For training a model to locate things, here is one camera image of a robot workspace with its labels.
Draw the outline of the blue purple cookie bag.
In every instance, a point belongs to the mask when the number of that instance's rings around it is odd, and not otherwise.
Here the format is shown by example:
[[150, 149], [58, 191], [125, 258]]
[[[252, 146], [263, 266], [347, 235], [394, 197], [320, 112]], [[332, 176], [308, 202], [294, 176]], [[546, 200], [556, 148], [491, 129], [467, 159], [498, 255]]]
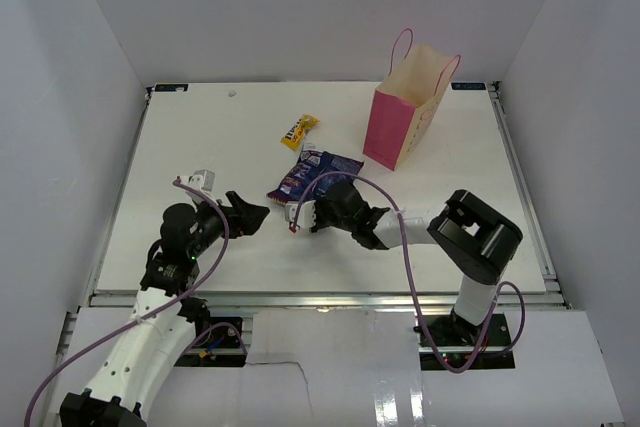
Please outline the blue purple cookie bag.
[[297, 202], [307, 187], [319, 176], [328, 172], [340, 172], [317, 181], [306, 201], [316, 200], [326, 195], [326, 191], [335, 183], [352, 182], [353, 178], [343, 172], [358, 175], [364, 166], [362, 160], [345, 157], [326, 150], [317, 150], [311, 143], [306, 143], [300, 151], [296, 164], [282, 178], [277, 187], [266, 194], [266, 197], [280, 205]]

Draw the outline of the yellow candy pack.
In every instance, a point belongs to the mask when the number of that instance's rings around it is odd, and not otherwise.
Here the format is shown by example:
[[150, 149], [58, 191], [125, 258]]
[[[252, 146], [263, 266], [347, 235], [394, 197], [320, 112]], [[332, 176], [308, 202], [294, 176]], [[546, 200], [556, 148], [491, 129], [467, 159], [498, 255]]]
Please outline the yellow candy pack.
[[292, 151], [297, 151], [309, 131], [319, 123], [320, 120], [315, 116], [304, 114], [299, 117], [296, 123], [281, 138], [280, 142]]

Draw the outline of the pink cream paper bag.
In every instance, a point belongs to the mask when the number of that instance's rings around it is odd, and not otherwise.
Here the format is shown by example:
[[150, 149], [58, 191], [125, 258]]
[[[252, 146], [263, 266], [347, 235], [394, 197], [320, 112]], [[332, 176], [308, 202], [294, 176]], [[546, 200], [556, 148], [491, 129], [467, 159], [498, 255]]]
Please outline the pink cream paper bag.
[[363, 147], [365, 156], [392, 171], [420, 143], [461, 62], [459, 54], [416, 44], [410, 28], [401, 33], [409, 45], [374, 91]]

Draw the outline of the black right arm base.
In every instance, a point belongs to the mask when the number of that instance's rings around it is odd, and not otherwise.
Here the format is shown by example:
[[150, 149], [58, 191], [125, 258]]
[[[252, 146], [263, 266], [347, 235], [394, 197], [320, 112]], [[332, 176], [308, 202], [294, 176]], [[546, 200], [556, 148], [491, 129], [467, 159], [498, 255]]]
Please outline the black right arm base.
[[[457, 325], [449, 314], [426, 315], [425, 321], [445, 362], [456, 368], [463, 366], [471, 357], [481, 327], [467, 330]], [[414, 327], [414, 332], [419, 341], [421, 370], [423, 372], [444, 371], [419, 325]], [[493, 314], [479, 354], [470, 369], [513, 370], [516, 367], [514, 354], [512, 352], [499, 354], [511, 341], [505, 315]]]

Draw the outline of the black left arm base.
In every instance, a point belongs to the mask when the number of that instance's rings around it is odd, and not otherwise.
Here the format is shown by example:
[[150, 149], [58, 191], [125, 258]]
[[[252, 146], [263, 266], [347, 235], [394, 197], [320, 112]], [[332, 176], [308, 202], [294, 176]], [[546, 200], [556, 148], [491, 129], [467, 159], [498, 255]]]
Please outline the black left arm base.
[[195, 327], [193, 342], [175, 363], [176, 367], [243, 367], [247, 348], [242, 317], [216, 317], [202, 299], [182, 301], [179, 312]]

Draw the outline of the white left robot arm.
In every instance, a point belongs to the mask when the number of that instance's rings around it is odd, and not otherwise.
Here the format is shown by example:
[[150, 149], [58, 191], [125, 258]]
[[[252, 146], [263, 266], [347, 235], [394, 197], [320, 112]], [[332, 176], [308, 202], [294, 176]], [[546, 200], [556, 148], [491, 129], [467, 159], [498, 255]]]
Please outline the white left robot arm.
[[161, 386], [179, 358], [205, 343], [217, 324], [206, 302], [196, 298], [198, 257], [214, 242], [255, 234], [266, 206], [228, 202], [189, 187], [190, 204], [166, 208], [160, 237], [150, 247], [145, 274], [122, 332], [81, 393], [68, 393], [59, 409], [64, 426], [144, 426]]

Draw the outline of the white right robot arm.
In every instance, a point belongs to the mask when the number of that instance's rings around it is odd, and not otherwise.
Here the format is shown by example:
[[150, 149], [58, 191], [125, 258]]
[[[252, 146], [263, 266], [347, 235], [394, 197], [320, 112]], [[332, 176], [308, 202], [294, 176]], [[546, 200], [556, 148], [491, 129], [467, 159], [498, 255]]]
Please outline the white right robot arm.
[[353, 184], [341, 181], [324, 197], [304, 203], [300, 217], [299, 225], [310, 232], [343, 230], [369, 250], [391, 250], [403, 241], [443, 250], [462, 282], [451, 313], [429, 329], [438, 340], [466, 346], [486, 336], [497, 286], [523, 240], [515, 223], [467, 190], [455, 191], [436, 216], [420, 209], [396, 214], [370, 206]]

